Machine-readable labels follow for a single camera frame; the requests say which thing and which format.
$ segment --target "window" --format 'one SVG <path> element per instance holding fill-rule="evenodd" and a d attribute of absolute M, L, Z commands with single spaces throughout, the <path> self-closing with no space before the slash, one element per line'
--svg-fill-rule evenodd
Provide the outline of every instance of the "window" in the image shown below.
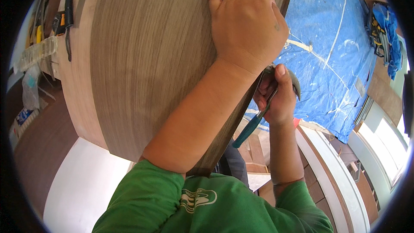
<path fill-rule="evenodd" d="M 377 156 L 392 187 L 399 175 L 401 175 L 407 159 L 405 142 L 402 143 L 397 135 L 400 132 L 382 118 L 375 132 L 372 132 L 363 123 L 358 133 L 365 139 L 370 149 Z"/>

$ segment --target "forearm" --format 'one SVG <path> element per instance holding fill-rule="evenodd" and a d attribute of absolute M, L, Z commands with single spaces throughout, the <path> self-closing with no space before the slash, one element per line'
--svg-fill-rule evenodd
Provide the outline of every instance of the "forearm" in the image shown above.
<path fill-rule="evenodd" d="M 225 60 L 216 60 L 170 114 L 144 150 L 144 157 L 160 168 L 188 172 L 208 149 L 259 72 L 251 73 Z"/>
<path fill-rule="evenodd" d="M 270 173 L 281 192 L 289 183 L 303 178 L 303 165 L 295 138 L 293 118 L 282 125 L 270 125 Z"/>

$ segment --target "plastic bag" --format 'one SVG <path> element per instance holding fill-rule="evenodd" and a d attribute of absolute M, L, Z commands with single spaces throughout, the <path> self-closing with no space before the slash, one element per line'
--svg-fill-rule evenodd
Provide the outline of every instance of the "plastic bag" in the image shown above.
<path fill-rule="evenodd" d="M 39 91 L 37 81 L 40 75 L 39 65 L 31 66 L 23 77 L 23 106 L 28 110 L 39 109 Z"/>

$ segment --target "fingernail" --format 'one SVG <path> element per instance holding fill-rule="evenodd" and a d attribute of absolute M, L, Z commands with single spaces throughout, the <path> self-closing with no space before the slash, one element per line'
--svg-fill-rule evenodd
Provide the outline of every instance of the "fingernail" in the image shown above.
<path fill-rule="evenodd" d="M 279 73 L 279 75 L 281 75 L 281 76 L 285 75 L 286 70 L 285 70 L 285 68 L 284 68 L 284 65 L 283 65 L 283 64 L 282 64 L 282 65 L 279 65 L 279 66 L 277 67 L 277 72 L 278 72 L 278 73 Z"/>

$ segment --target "shirt sleeve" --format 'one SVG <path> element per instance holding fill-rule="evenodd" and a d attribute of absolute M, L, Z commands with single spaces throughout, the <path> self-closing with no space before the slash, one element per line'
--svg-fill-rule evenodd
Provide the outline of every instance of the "shirt sleeve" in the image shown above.
<path fill-rule="evenodd" d="M 182 175 L 147 160 L 137 163 L 119 183 L 92 232 L 157 231 L 177 211 L 183 186 Z"/>
<path fill-rule="evenodd" d="M 329 218 L 316 207 L 304 181 L 288 185 L 277 198 L 276 208 L 293 213 L 305 232 L 333 232 Z"/>

